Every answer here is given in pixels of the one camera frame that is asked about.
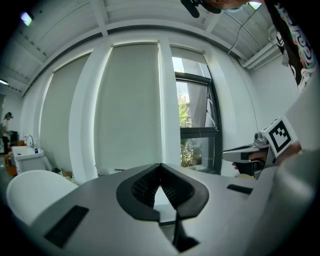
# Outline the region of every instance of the patterned fabric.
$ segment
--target patterned fabric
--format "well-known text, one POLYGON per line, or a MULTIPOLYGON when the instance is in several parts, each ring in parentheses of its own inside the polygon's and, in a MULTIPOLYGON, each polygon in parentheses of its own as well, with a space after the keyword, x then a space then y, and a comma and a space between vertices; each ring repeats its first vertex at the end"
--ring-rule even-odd
MULTIPOLYGON (((310 75, 316 71, 316 66, 318 65, 317 57, 311 45, 300 28, 300 26, 296 23, 295 19, 287 12, 287 10, 278 2, 275 5, 277 12, 280 14, 282 20, 287 25, 292 41, 294 45, 297 47, 297 52, 299 57, 299 64, 295 64, 292 60, 292 57, 289 56, 289 64, 292 69, 293 75, 298 84, 298 89, 300 92, 305 88, 307 81, 309 80, 310 75)), ((277 32, 276 38, 278 46, 283 53, 284 47, 286 47, 283 39, 282 33, 277 32)))

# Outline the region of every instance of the white wall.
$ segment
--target white wall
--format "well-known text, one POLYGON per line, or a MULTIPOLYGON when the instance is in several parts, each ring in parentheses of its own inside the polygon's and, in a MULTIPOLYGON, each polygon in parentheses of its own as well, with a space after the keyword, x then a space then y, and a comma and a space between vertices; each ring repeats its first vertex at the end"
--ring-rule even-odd
MULTIPOLYGON (((110 56, 112 45, 133 42, 159 42, 160 97, 162 126, 162 161, 180 163, 180 133, 178 96, 171 59, 170 44, 204 52, 204 57, 213 75, 219 97, 222 116, 223 149, 231 149, 252 143, 257 131, 256 118, 249 91, 253 87, 250 76, 224 51, 201 39, 172 31, 156 32, 137 30, 121 32, 82 44, 53 63, 24 97, 26 109, 31 109, 30 118, 21 123, 23 134, 31 133, 39 138, 39 122, 48 84, 52 73, 88 51, 88 58, 77 83, 69 120, 69 148, 73 173, 82 184, 97 177, 94 156, 94 116, 101 77, 110 56)), ((222 174, 237 174, 230 162, 224 162, 222 174)))
POLYGON ((9 121, 9 130, 20 132, 21 107, 23 99, 19 93, 10 92, 8 89, 1 88, 0 92, 5 95, 1 123, 5 118, 5 114, 11 112, 13 119, 9 121))
POLYGON ((272 120, 283 117, 300 93, 290 67, 281 64, 282 56, 250 72, 259 101, 259 131, 272 120))

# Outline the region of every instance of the black slot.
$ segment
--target black slot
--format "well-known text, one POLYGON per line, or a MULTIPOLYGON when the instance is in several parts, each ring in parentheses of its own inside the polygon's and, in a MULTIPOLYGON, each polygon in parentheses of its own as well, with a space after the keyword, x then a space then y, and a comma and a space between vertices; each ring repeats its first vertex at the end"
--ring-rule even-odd
POLYGON ((250 187, 245 187, 245 186, 239 186, 239 185, 234 185, 234 184, 230 184, 229 186, 226 187, 229 190, 234 190, 240 193, 244 193, 247 195, 250 195, 252 190, 254 190, 253 188, 250 187))
POLYGON ((88 211, 88 208, 74 206, 44 237, 63 248, 88 211))

